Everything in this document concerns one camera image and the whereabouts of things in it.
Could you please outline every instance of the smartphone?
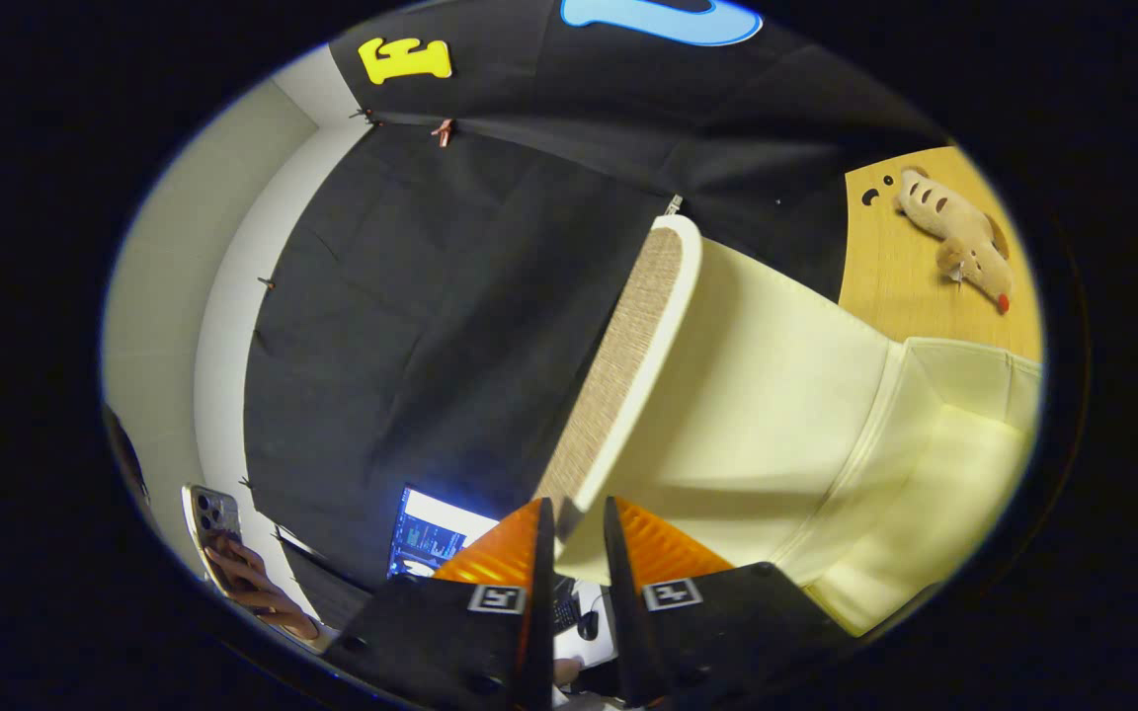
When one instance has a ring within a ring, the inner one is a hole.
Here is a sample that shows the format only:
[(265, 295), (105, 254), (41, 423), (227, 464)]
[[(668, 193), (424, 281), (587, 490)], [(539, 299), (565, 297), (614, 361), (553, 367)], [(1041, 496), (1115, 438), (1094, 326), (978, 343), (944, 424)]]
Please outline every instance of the smartphone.
[(182, 510), (187, 519), (187, 530), (191, 531), (191, 540), (196, 544), (196, 553), (205, 563), (205, 571), (217, 589), (226, 597), (256, 589), (248, 585), (248, 580), (228, 580), (226, 573), (205, 554), (205, 546), (208, 545), (221, 551), (216, 541), (222, 536), (230, 537), (236, 543), (244, 543), (240, 539), (240, 513), (236, 497), (189, 482), (182, 487)]

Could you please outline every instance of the white wall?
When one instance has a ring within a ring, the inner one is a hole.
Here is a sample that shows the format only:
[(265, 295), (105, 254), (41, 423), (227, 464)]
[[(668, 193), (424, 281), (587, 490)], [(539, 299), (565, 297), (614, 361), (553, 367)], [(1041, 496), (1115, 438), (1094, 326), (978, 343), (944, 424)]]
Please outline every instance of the white wall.
[(213, 278), (196, 355), (196, 439), (208, 486), (225, 490), (239, 504), (244, 543), (262, 554), (271, 580), (315, 615), (274, 539), (274, 522), (254, 510), (251, 491), (240, 485), (248, 477), (244, 378), (253, 328), (266, 295), (257, 278), (272, 273), (320, 184), (370, 126), (362, 117), (349, 117), (357, 104), (325, 46), (281, 69), (273, 81), (320, 127), (288, 157), (249, 207)]
[(245, 213), (315, 130), (272, 81), (241, 96), (148, 195), (109, 283), (105, 399), (130, 433), (167, 544), (195, 572), (203, 568), (184, 529), (180, 487), (206, 481), (193, 373), (209, 289)]

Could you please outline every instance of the hand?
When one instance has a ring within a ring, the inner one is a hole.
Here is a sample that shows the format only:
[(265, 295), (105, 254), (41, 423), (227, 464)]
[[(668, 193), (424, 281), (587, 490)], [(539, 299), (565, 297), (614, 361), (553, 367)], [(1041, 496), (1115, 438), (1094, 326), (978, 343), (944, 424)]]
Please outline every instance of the hand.
[(551, 662), (551, 679), (555, 685), (572, 684), (582, 671), (582, 659), (555, 659)]
[(279, 586), (266, 577), (266, 563), (253, 548), (240, 545), (230, 537), (222, 536), (206, 546), (205, 555), (213, 561), (233, 584), (244, 584), (247, 590), (231, 594), (231, 600), (245, 607), (261, 607), (258, 620), (267, 625), (279, 625), (298, 638), (311, 640), (319, 636), (319, 627), (302, 611), (299, 604), (284, 595)]

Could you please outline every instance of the plush toy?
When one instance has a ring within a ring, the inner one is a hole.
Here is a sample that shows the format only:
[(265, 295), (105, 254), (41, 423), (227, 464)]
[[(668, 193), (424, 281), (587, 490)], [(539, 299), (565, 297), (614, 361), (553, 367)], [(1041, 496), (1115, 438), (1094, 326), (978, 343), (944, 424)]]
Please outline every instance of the plush toy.
[(957, 282), (971, 282), (999, 304), (999, 312), (1007, 311), (1013, 270), (1007, 265), (1007, 240), (999, 225), (921, 168), (902, 168), (900, 182), (894, 209), (942, 239), (939, 270)]

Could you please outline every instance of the computer monitor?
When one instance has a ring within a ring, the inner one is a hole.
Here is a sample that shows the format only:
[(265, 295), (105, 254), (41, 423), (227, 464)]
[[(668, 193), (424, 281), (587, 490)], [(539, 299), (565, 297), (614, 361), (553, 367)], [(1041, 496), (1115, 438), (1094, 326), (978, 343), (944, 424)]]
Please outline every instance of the computer monitor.
[(465, 512), (420, 490), (402, 490), (398, 516), (393, 524), (388, 577), (399, 572), (430, 577), (455, 553), (498, 524), (478, 513)]

